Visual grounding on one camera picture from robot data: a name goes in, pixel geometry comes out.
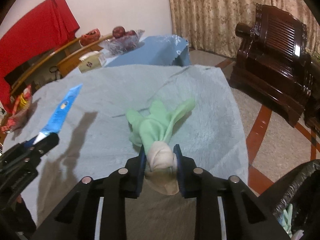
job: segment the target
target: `red cloth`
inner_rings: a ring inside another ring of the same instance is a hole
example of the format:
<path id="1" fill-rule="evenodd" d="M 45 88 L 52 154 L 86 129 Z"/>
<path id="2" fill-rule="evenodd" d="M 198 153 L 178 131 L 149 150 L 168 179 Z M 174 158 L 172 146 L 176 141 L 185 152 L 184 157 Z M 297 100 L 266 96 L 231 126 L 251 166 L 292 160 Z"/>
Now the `red cloth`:
<path id="1" fill-rule="evenodd" d="M 75 37 L 79 25 L 66 0 L 45 0 L 23 16 L 0 40 L 0 101 L 12 111 L 4 77 L 17 66 Z"/>

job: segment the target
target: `light green towel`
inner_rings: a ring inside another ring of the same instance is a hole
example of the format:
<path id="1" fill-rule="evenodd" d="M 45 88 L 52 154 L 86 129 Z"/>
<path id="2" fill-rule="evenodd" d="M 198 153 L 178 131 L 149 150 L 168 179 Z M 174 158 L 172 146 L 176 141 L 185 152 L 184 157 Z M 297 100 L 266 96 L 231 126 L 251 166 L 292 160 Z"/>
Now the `light green towel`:
<path id="1" fill-rule="evenodd" d="M 196 105 L 190 98 L 180 104 L 174 111 L 169 112 L 160 100 L 152 102 L 149 108 L 150 114 L 143 117 L 135 110 L 129 109 L 126 113 L 128 122 L 132 125 L 130 141 L 141 147 L 143 144 L 145 153 L 155 141 L 169 143 L 174 124 Z"/>

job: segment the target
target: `black trash bag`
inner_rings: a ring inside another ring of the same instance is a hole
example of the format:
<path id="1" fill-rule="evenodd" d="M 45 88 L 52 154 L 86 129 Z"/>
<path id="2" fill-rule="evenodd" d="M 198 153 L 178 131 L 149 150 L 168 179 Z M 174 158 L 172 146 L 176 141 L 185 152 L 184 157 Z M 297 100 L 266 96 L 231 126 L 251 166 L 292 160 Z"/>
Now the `black trash bag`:
<path id="1" fill-rule="evenodd" d="M 279 219 L 292 204 L 291 232 L 303 230 L 301 240 L 320 239 L 320 160 L 303 163 L 259 196 Z"/>

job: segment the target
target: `red apple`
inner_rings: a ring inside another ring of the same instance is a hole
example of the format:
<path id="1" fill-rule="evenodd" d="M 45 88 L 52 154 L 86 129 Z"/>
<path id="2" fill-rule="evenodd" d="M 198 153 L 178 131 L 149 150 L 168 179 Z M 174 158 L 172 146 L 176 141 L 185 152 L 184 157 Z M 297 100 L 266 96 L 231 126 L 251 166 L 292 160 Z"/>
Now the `red apple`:
<path id="1" fill-rule="evenodd" d="M 118 39 L 123 37 L 125 34 L 125 29 L 122 26 L 115 27 L 112 31 L 112 35 Z"/>
<path id="2" fill-rule="evenodd" d="M 124 34 L 125 36 L 134 36 L 137 35 L 137 33 L 134 30 L 128 31 Z"/>

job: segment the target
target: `toothpaste tube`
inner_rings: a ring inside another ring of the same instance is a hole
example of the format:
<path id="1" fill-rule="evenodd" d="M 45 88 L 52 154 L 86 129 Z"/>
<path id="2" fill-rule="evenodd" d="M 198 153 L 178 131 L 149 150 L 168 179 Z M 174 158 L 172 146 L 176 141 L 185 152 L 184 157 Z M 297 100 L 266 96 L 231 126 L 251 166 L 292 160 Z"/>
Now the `toothpaste tube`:
<path id="1" fill-rule="evenodd" d="M 50 117 L 48 123 L 42 130 L 40 131 L 39 135 L 36 137 L 33 144 L 41 141 L 43 138 L 47 137 L 50 133 L 59 133 L 62 125 L 67 117 L 67 114 L 75 101 L 76 97 L 78 96 L 80 90 L 82 88 L 82 84 L 73 87 L 69 90 L 60 104 L 57 106 L 56 110 Z"/>

